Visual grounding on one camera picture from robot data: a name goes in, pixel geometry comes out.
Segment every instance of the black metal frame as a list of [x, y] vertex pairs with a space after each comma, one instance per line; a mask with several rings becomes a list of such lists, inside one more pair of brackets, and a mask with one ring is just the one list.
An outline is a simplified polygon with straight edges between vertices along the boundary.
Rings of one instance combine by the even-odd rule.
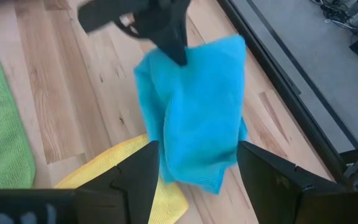
[[313, 118], [307, 107], [298, 97], [299, 90], [291, 83], [283, 68], [270, 56], [268, 50], [258, 39], [247, 21], [243, 18], [237, 7], [231, 0], [218, 0], [218, 3], [231, 20], [238, 33], [242, 35], [248, 48], [252, 51], [264, 72], [272, 82], [278, 94], [291, 111], [293, 117], [306, 134], [310, 143], [325, 163], [335, 180], [346, 185], [347, 178], [344, 176], [346, 164], [336, 152], [327, 136]]

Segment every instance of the wooden floor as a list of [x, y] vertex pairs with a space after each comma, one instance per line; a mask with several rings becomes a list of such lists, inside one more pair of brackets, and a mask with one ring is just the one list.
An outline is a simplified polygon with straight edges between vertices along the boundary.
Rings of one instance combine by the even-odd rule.
[[[133, 68], [152, 44], [114, 25], [87, 36], [76, 18], [81, 0], [0, 2], [0, 61], [37, 164], [35, 187], [53, 187], [107, 148], [144, 134]], [[215, 0], [193, 0], [190, 45], [235, 33]], [[325, 168], [263, 70], [247, 51], [243, 114], [254, 143], [318, 175]], [[238, 167], [220, 196], [181, 185], [189, 211], [179, 223], [257, 223]]]

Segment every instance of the blue microfiber cloth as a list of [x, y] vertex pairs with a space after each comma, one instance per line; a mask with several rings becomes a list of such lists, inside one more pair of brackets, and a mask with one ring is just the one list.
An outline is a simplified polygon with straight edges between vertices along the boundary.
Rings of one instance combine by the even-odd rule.
[[135, 68], [140, 107], [149, 139], [160, 142], [164, 181], [218, 194], [247, 135], [241, 117], [246, 45], [233, 35], [186, 49], [186, 56], [184, 67], [158, 49], [145, 56]]

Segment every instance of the yellow microfiber cloth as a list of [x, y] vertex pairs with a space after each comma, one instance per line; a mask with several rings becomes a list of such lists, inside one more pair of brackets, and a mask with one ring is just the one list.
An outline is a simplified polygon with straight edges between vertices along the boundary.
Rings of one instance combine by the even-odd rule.
[[[87, 164], [80, 167], [74, 173], [64, 178], [56, 188], [77, 188], [100, 174], [106, 172], [113, 166], [144, 147], [149, 143], [147, 136], [141, 135], [124, 141], [95, 157]], [[188, 209], [188, 203], [183, 192], [176, 184], [166, 184], [158, 178], [157, 188], [150, 214], [149, 223], [175, 223]]]

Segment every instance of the black clamp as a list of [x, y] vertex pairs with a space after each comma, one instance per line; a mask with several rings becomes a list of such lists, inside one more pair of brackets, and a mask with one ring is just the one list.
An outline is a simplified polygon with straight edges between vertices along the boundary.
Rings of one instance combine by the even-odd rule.
[[[114, 22], [131, 37], [150, 39], [179, 65], [186, 65], [186, 10], [190, 0], [92, 0], [78, 9], [85, 32]], [[134, 21], [125, 26], [121, 16], [132, 13]]]

